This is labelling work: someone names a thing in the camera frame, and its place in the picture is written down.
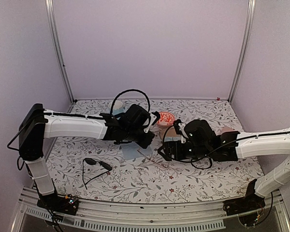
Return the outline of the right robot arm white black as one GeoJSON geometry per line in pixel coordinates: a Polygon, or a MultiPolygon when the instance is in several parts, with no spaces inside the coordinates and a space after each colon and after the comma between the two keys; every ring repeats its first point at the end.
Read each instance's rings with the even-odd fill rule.
{"type": "Polygon", "coordinates": [[[196,119],[187,124],[176,120],[172,127],[181,139],[162,142],[158,154],[166,161],[193,164],[204,158],[224,162],[256,156],[287,156],[268,174],[249,183],[246,195],[240,201],[245,211],[256,206],[259,198],[265,198],[290,181],[290,127],[259,133],[232,130],[220,135],[215,134],[206,120],[196,119]]]}

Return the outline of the brown striped glasses case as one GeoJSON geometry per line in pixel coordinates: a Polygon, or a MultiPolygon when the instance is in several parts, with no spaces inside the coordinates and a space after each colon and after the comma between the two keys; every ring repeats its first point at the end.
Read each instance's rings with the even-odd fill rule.
{"type": "Polygon", "coordinates": [[[162,129],[160,132],[159,132],[159,136],[160,136],[160,138],[162,139],[162,140],[164,140],[165,139],[165,137],[177,137],[177,136],[180,136],[180,135],[177,135],[176,134],[176,132],[175,132],[175,129],[173,128],[173,127],[171,127],[168,131],[167,131],[167,133],[166,133],[166,135],[165,135],[165,132],[167,131],[167,129],[166,128],[164,128],[164,129],[162,129]]]}

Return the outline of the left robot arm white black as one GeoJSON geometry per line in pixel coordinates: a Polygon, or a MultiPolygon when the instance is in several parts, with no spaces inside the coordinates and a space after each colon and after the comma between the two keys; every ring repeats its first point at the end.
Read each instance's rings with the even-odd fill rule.
{"type": "Polygon", "coordinates": [[[146,149],[155,137],[150,128],[159,118],[158,112],[151,113],[136,104],[117,116],[104,113],[91,116],[46,110],[37,103],[14,136],[18,140],[15,150],[28,166],[44,203],[57,210],[62,206],[62,199],[55,194],[56,189],[43,158],[44,139],[84,137],[112,141],[117,145],[134,142],[146,149]]]}

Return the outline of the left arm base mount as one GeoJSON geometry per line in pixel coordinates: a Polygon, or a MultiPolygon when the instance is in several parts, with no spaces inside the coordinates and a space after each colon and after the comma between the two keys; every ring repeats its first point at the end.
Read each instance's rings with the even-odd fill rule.
{"type": "Polygon", "coordinates": [[[37,206],[44,208],[48,211],[64,213],[67,215],[76,216],[79,206],[79,200],[77,196],[72,196],[71,194],[63,197],[59,196],[57,190],[46,195],[42,195],[37,189],[39,199],[37,206]]]}

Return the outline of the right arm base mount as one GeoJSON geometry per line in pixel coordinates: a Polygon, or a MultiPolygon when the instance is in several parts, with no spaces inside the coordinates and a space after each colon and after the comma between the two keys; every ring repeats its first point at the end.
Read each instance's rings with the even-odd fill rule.
{"type": "Polygon", "coordinates": [[[260,197],[256,195],[256,182],[256,179],[249,182],[244,197],[225,200],[223,202],[223,210],[228,216],[246,213],[258,209],[261,210],[260,213],[254,213],[253,215],[240,217],[240,222],[247,227],[256,226],[262,222],[261,214],[265,207],[265,197],[260,197]]]}

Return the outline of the clear pink frame glasses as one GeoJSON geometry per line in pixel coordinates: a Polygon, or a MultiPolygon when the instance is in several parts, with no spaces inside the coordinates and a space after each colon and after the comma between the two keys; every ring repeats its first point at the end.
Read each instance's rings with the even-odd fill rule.
{"type": "Polygon", "coordinates": [[[142,155],[145,159],[149,160],[150,162],[153,162],[154,164],[158,165],[158,166],[161,166],[162,168],[165,168],[165,169],[169,169],[169,166],[168,165],[164,165],[164,164],[161,164],[161,163],[158,163],[157,161],[155,161],[154,159],[146,156],[145,154],[143,154],[139,149],[137,150],[137,152],[142,155]]]}

